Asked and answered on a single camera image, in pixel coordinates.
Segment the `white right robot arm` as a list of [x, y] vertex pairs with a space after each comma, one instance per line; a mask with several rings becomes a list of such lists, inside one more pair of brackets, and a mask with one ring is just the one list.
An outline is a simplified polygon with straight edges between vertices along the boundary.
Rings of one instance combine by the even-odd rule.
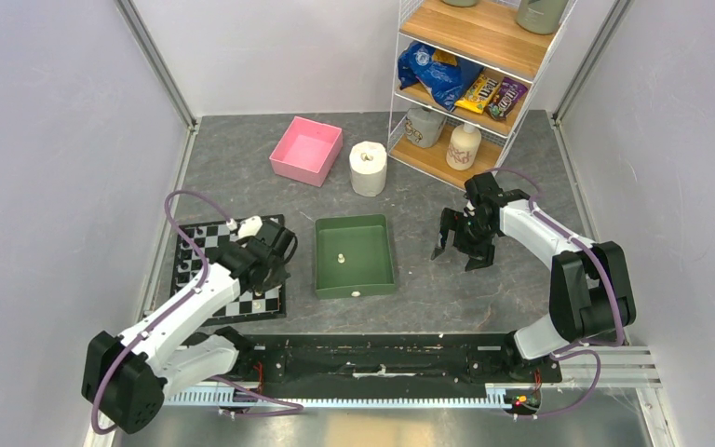
[[495, 173], [490, 169], [465, 182], [462, 209], [442, 210], [432, 256], [453, 246], [467, 256], [466, 271], [487, 268], [494, 263], [494, 241], [510, 237], [547, 268], [548, 310], [508, 335], [502, 373], [522, 381], [539, 359], [580, 345], [622, 345], [624, 329], [637, 315], [623, 249], [576, 234], [546, 214], [535, 196], [502, 188]]

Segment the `green plastic tray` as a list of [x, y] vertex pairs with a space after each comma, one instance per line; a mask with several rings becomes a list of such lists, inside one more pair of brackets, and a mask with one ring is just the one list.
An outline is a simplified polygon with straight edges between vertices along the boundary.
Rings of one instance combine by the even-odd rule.
[[[342, 253], [345, 263], [337, 262]], [[391, 295], [396, 292], [388, 221], [383, 214], [315, 221], [315, 294], [319, 299]]]

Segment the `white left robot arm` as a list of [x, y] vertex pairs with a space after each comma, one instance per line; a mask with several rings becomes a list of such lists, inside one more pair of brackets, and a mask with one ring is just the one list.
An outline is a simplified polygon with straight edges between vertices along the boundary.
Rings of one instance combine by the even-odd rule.
[[187, 387], [221, 374], [237, 381], [252, 374], [255, 357], [238, 335], [210, 335], [189, 348], [182, 343], [242, 295], [283, 286], [298, 238], [259, 216], [229, 228], [236, 234], [211, 254], [191, 245], [199, 272], [154, 313], [117, 335], [102, 331], [88, 343], [81, 394], [92, 405], [95, 433], [136, 433], [167, 398]]

